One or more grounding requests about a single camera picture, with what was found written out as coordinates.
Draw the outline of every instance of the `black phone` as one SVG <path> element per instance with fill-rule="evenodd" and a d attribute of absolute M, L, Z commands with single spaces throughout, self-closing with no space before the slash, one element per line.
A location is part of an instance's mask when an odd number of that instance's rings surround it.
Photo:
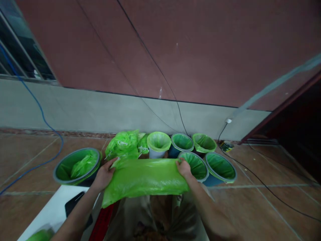
<path fill-rule="evenodd" d="M 70 199 L 66 204 L 65 204 L 65 210 L 66 210 L 66 216 L 68 217 L 71 211 L 74 209 L 76 204 L 79 202 L 79 200 L 82 198 L 82 196 L 85 194 L 85 192 L 81 192 L 77 194 L 75 197 Z M 91 224 L 93 223 L 93 216 L 90 214 L 89 219 L 87 221 L 87 224 L 85 226 L 85 229 L 88 228 Z"/>

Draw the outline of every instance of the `red wall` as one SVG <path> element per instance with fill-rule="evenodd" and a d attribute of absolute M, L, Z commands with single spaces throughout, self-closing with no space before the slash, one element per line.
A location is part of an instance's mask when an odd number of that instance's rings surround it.
<path fill-rule="evenodd" d="M 59 82 L 173 99 L 117 1 L 79 2 L 83 9 L 75 0 L 17 1 Z M 181 101 L 239 107 L 321 52 L 316 1 L 121 3 Z M 318 70 L 294 77 L 253 108 L 274 110 Z"/>

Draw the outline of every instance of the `window bar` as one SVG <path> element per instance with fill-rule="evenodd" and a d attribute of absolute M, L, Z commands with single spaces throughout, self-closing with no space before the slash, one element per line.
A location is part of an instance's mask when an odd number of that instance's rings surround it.
<path fill-rule="evenodd" d="M 16 59 L 12 56 L 12 54 L 9 52 L 9 50 L 7 49 L 7 47 L 3 44 L 3 42 L 0 39 L 0 45 L 3 47 L 3 49 L 5 50 L 5 52 L 7 52 L 7 54 L 9 55 L 9 58 L 11 58 L 11 60 L 16 64 L 16 66 L 19 68 L 19 70 L 21 71 L 21 73 L 23 73 L 24 77 L 29 78 L 26 74 L 26 72 L 21 68 L 20 64 L 16 61 Z"/>
<path fill-rule="evenodd" d="M 8 23 L 7 19 L 5 18 L 5 16 L 3 15 L 2 11 L 0 10 L 0 18 L 4 21 L 5 25 L 7 26 L 7 28 L 9 29 L 9 31 L 11 32 L 11 34 L 13 35 L 14 39 L 17 41 L 18 45 L 20 46 L 20 48 L 22 49 L 23 53 L 26 55 L 27 59 L 30 61 L 31 65 L 33 66 L 33 68 L 37 71 L 38 75 L 40 76 L 40 78 L 42 80 L 44 80 L 42 74 L 40 73 L 40 71 L 38 70 L 38 68 L 36 67 L 36 65 L 34 64 L 34 62 L 32 61 L 31 57 L 29 56 L 29 54 L 27 53 L 27 51 L 25 50 L 25 48 L 23 47 L 23 45 L 21 44 L 18 36 L 16 35 L 16 33 L 14 32 L 14 30 L 12 29 L 12 27 L 10 26 L 10 24 Z"/>
<path fill-rule="evenodd" d="M 1 61 L 0 61 L 0 66 L 1 66 L 1 68 L 6 72 L 6 74 L 7 75 L 11 75 L 10 73 L 9 73 L 9 71 L 4 67 L 4 65 L 1 63 Z"/>

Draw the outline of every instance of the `white table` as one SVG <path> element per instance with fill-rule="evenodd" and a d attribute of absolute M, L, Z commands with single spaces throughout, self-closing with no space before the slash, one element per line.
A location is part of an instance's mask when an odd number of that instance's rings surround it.
<path fill-rule="evenodd" d="M 49 202 L 23 232 L 18 241 L 26 241 L 30 236 L 41 229 L 52 229 L 54 232 L 57 232 L 66 220 L 65 204 L 80 192 L 87 192 L 88 189 L 88 187 L 80 186 L 60 186 Z M 92 212 L 93 223 L 85 230 L 81 241 L 89 240 L 101 209 L 102 198 L 103 195 L 99 195 L 96 199 Z"/>

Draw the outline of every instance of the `black cable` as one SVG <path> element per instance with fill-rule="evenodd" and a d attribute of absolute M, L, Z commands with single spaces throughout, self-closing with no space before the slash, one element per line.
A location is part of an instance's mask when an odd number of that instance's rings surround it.
<path fill-rule="evenodd" d="M 271 159 L 272 161 L 275 161 L 276 163 L 278 163 L 278 164 L 280 164 L 280 165 L 282 165 L 282 166 L 286 167 L 287 169 L 291 170 L 291 171 L 292 171 L 292 172 L 294 172 L 295 174 L 297 174 L 297 175 L 299 175 L 299 176 L 304 177 L 305 179 L 309 180 L 310 182 L 314 182 L 314 183 L 316 183 L 316 184 L 319 184 L 318 182 L 316 182 L 316 181 L 314 181 L 314 180 L 312 180 L 312 179 L 308 178 L 307 176 L 305 176 L 305 175 L 303 175 L 303 174 L 301 174 L 301 173 L 299 173 L 299 172 L 296 172 L 296 171 L 295 171 L 295 170 L 293 170 L 292 168 L 289 168 L 287 165 L 284 165 L 283 163 L 278 162 L 278 161 L 274 160 L 273 158 L 271 158 L 271 157 L 269 157 L 269 156 L 267 156 L 267 155 L 265 155 L 265 154 L 263 154 L 263 153 L 259 152 L 258 150 L 254 149 L 250 144 L 248 144 L 248 145 L 249 145 L 249 147 L 250 147 L 251 149 L 253 149 L 254 151 L 256 151 L 256 152 L 258 152 L 259 154 L 261 154 L 261 155 L 263 155 L 263 156 L 265 156 L 265 157 L 267 157 L 267 158 Z"/>
<path fill-rule="evenodd" d="M 225 124 L 225 126 L 224 126 L 223 130 L 221 131 L 221 133 L 220 133 L 220 135 L 219 135 L 219 137 L 218 137 L 218 140 L 217 140 L 218 146 L 219 146 L 219 148 L 221 149 L 221 151 L 224 153 L 224 155 L 228 156 L 229 158 L 231 158 L 231 159 L 234 160 L 235 162 L 241 164 L 241 165 L 242 165 L 243 167 L 245 167 L 248 171 L 250 171 L 250 172 L 270 191 L 270 193 L 272 193 L 272 195 L 275 196 L 280 202 L 282 202 L 283 204 L 285 204 L 286 206 L 288 206 L 288 207 L 291 208 L 292 210 L 294 210 L 294 211 L 296 211 L 296 212 L 298 212 L 298 213 L 300 213 L 300 214 L 302 214 L 302 215 L 304 215 L 304 216 L 306 216 L 306 217 L 308 217 L 308 218 L 311 218 L 311 219 L 314 219 L 314 220 L 316 220 L 316 221 L 319 221 L 319 222 L 321 223 L 321 220 L 320 220 L 320 219 L 317 219 L 317 218 L 312 217 L 312 216 L 310 216 L 310 215 L 308 215 L 308 214 L 305 214 L 305 213 L 303 213 L 303 212 L 300 212 L 299 210 L 291 207 L 289 204 L 287 204 L 286 202 L 284 202 L 283 200 L 281 200 L 281 199 L 280 199 L 278 196 L 276 196 L 276 195 L 268 188 L 268 186 L 266 186 L 265 183 L 264 183 L 254 172 L 252 172 L 247 166 L 243 165 L 243 164 L 240 163 L 239 161 L 236 161 L 234 158 L 230 157 L 228 154 L 226 154 L 226 153 L 222 150 L 222 148 L 221 148 L 220 145 L 219 145 L 219 141 L 220 141 L 220 137 L 221 137 L 223 131 L 225 130 L 226 126 L 227 126 L 227 123 Z"/>
<path fill-rule="evenodd" d="M 132 26 L 132 28 L 134 29 L 134 31 L 135 31 L 135 33 L 136 33 L 137 37 L 139 38 L 140 42 L 143 44 L 143 46 L 145 47 L 145 49 L 146 49 L 147 53 L 149 54 L 149 56 L 150 56 L 150 57 L 151 57 L 151 59 L 154 61 L 155 65 L 157 66 L 157 68 L 159 69 L 159 71 L 161 72 L 161 74 L 163 75 L 163 77 L 164 77 L 164 79 L 165 79 L 165 81 L 166 81 L 166 83 L 167 83 L 168 87 L 171 89 L 171 92 L 173 93 L 174 99 L 175 99 L 175 101 L 176 101 L 176 103 L 177 103 L 178 110 L 179 110 L 179 112 L 180 112 L 180 117 L 181 117 L 181 121 L 182 121 L 182 124 L 183 124 L 184 130 L 185 130 L 185 132 L 186 132 L 186 135 L 188 135 L 188 134 L 187 134 L 187 131 L 186 131 L 186 128 L 185 128 L 185 125 L 184 125 L 184 122 L 183 122 L 183 118 L 182 118 L 182 114 L 181 114 L 181 109 L 180 109 L 180 106 L 179 106 L 179 104 L 178 104 L 178 101 L 177 101 L 177 99 L 176 99 L 176 97 L 175 97 L 174 91 L 172 90 L 172 88 L 171 88 L 170 84 L 168 83 L 167 79 L 165 78 L 165 75 L 164 75 L 164 74 L 163 74 L 163 72 L 161 71 L 161 68 L 158 66 L 158 64 L 157 64 L 157 63 L 156 63 L 156 61 L 154 60 L 154 58 L 153 58 L 152 54 L 149 52 L 148 48 L 146 47 L 146 45 L 145 45 L 144 41 L 141 39 L 141 37 L 140 37 L 139 33 L 137 32 L 137 30 L 136 30 L 136 28 L 135 28 L 134 24 L 133 24 L 133 23 L 132 23 L 132 21 L 130 20 L 130 18 L 129 18 L 129 16 L 128 16 L 128 14 L 126 13 L 125 9 L 123 8 L 123 6 L 122 6 L 122 5 L 121 5 L 121 3 L 119 2 L 119 0 L 116 0 L 116 1 L 118 2 L 119 6 L 120 6 L 120 7 L 121 7 L 121 9 L 123 10 L 123 12 L 124 12 L 124 14 L 125 14 L 126 18 L 128 19 L 128 21 L 129 21 L 130 25 L 131 25 L 131 26 Z"/>
<path fill-rule="evenodd" d="M 81 8 L 83 14 L 85 15 L 85 17 L 87 18 L 88 22 L 90 23 L 91 27 L 94 29 L 96 35 L 98 36 L 101 44 L 103 45 L 104 49 L 106 50 L 106 52 L 111 56 L 111 58 L 113 59 L 116 67 L 118 68 L 118 70 L 122 73 L 122 75 L 125 77 L 125 79 L 127 80 L 128 84 L 130 85 L 130 87 L 133 89 L 133 91 L 135 92 L 135 94 L 145 103 L 145 105 L 150 109 L 151 112 L 153 112 L 154 115 L 156 115 L 156 117 L 161 121 L 163 122 L 166 126 L 168 126 L 169 128 L 171 128 L 172 130 L 174 130 L 175 132 L 178 132 L 176 131 L 175 129 L 173 129 L 172 127 L 170 127 L 169 125 L 167 125 L 150 107 L 149 105 L 143 100 L 143 98 L 138 94 L 138 92 L 136 91 L 136 89 L 132 86 L 132 84 L 130 83 L 130 81 L 128 80 L 128 78 L 126 77 L 125 73 L 121 70 L 121 68 L 118 66 L 118 64 L 116 63 L 114 57 L 112 56 L 112 54 L 110 53 L 110 51 L 108 50 L 107 46 L 105 46 L 104 42 L 102 41 L 99 33 L 97 32 L 96 28 L 94 27 L 94 25 L 92 24 L 92 22 L 90 21 L 86 11 L 84 10 L 84 8 L 82 7 L 82 5 L 80 4 L 80 2 L 78 0 L 76 0 L 79 7 Z"/>

